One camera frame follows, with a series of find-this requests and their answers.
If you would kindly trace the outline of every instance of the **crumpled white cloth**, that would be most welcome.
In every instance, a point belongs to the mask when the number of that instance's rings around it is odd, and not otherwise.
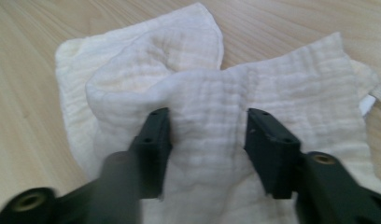
[[[144,223],[296,223],[292,201],[265,196],[243,150],[254,107],[297,135],[303,152],[333,154],[381,192],[359,110],[378,79],[349,59],[338,34],[219,71],[222,55],[220,30],[200,4],[62,44],[56,74],[81,168],[97,177],[105,156],[127,149],[150,111],[169,107],[174,148],[164,200],[143,201]]]

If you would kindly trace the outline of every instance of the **light wood surface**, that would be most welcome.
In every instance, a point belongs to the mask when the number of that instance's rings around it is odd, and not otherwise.
[[[69,152],[54,53],[67,39],[153,19],[191,0],[0,0],[0,207],[25,189],[86,179]],[[333,32],[381,77],[381,0],[201,1],[224,35],[222,68],[285,54]],[[368,118],[381,176],[381,105]]]

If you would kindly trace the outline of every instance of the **white muslin fabric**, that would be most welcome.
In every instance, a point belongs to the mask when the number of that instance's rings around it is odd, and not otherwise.
[[[164,200],[143,201],[144,223],[296,223],[292,201],[265,196],[243,150],[253,107],[297,135],[303,152],[331,153],[381,192],[359,109],[378,78],[349,59],[339,34],[224,71],[222,56],[222,34],[201,4],[63,43],[56,54],[63,118],[88,177],[128,148],[149,112],[169,107],[174,148]]]

